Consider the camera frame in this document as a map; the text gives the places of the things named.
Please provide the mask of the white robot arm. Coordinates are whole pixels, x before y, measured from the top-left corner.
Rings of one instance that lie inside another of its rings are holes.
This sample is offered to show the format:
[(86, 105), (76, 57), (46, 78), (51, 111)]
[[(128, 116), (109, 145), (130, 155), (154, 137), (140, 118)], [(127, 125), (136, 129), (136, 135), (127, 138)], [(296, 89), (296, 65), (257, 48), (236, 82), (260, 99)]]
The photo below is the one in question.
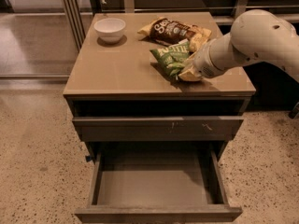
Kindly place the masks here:
[(238, 16), (228, 34), (191, 55), (178, 77), (194, 82), (260, 62), (271, 63), (299, 81), (299, 34), (288, 21), (253, 9)]

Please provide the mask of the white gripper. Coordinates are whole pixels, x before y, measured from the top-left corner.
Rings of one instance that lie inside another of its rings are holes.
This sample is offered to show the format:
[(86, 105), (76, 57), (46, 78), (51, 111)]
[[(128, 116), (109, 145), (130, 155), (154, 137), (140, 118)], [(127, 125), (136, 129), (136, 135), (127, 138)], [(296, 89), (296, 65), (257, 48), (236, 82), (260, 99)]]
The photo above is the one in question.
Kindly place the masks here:
[(194, 55), (194, 65), (188, 64), (179, 73), (178, 77), (181, 80), (196, 82), (200, 81), (202, 77), (218, 77), (229, 69), (232, 62), (230, 39), (217, 38), (209, 42), (207, 41), (208, 38), (204, 36), (194, 36), (191, 38), (189, 51), (198, 51)]

